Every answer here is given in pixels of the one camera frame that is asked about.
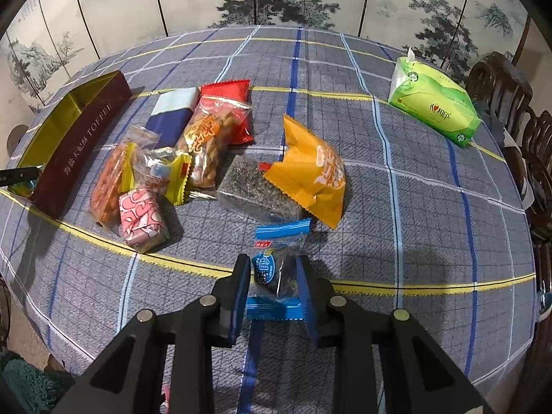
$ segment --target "dark blue package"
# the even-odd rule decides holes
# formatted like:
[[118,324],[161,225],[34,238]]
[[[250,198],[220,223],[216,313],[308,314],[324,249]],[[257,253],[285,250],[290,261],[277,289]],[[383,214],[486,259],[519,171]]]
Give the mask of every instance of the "dark blue package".
[[146,129],[160,135],[154,149],[174,146],[198,105],[196,87],[177,89],[159,96]]
[[248,319],[303,319],[296,281],[296,258],[310,231],[311,218],[257,227],[258,253],[251,259],[255,295],[247,298]]

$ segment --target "candy wrapper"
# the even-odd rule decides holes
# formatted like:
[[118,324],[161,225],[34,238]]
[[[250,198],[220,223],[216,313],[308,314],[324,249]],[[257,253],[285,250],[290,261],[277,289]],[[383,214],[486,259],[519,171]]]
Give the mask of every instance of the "candy wrapper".
[[288,321],[303,318],[296,281],[296,257],[310,231],[311,218],[257,227],[258,253],[251,259],[256,296],[248,297],[247,318]]
[[196,87],[177,89],[159,95],[146,129],[159,134],[155,149],[174,146],[198,105]]
[[184,129],[176,149],[192,156],[190,182],[203,189],[215,187],[216,173],[235,129],[247,117],[249,104],[202,96],[194,116]]
[[[220,96],[233,101],[247,102],[247,94],[249,92],[249,79],[240,81],[225,81],[217,82],[216,84],[206,84],[201,87],[201,96]],[[231,145],[242,145],[253,141],[249,118],[249,111],[244,114],[239,113],[239,108],[229,107],[242,119],[239,127],[234,131],[230,140]]]
[[216,192],[220,206],[267,224],[301,219],[303,209],[264,179],[263,165],[248,157],[234,157]]
[[138,149],[132,160],[132,188],[165,195],[174,205],[184,202],[191,156],[174,148]]
[[131,190],[119,197],[122,237],[143,254],[170,238],[155,193]]
[[159,135],[132,125],[125,141],[111,150],[90,195],[89,211],[97,222],[112,232],[117,233],[120,225],[119,195],[132,188],[134,151],[137,147],[151,147],[158,140]]
[[284,115],[284,160],[274,162],[264,178],[320,221],[336,228],[343,211],[343,160],[324,140]]

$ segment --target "light blue label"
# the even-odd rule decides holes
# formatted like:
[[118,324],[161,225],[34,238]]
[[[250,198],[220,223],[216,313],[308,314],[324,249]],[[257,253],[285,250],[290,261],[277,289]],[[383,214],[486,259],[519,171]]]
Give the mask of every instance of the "light blue label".
[[276,265],[274,263],[274,257],[272,257],[272,251],[274,249],[267,249],[264,252],[255,255],[253,257],[253,266],[255,267],[255,276],[257,282],[261,285],[266,285],[274,278],[274,272]]

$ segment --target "pink wrapped candy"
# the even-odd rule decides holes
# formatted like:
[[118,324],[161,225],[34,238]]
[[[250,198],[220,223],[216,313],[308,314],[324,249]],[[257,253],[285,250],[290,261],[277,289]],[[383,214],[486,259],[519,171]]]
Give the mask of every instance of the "pink wrapped candy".
[[157,201],[148,190],[136,189],[119,197],[122,237],[145,253],[170,238]]

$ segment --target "green tissue pack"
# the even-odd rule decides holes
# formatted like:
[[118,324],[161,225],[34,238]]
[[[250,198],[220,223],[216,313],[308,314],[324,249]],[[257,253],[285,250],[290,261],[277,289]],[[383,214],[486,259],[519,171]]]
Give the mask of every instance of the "green tissue pack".
[[462,147],[481,123],[466,91],[445,74],[416,61],[411,49],[408,56],[397,59],[388,102]]

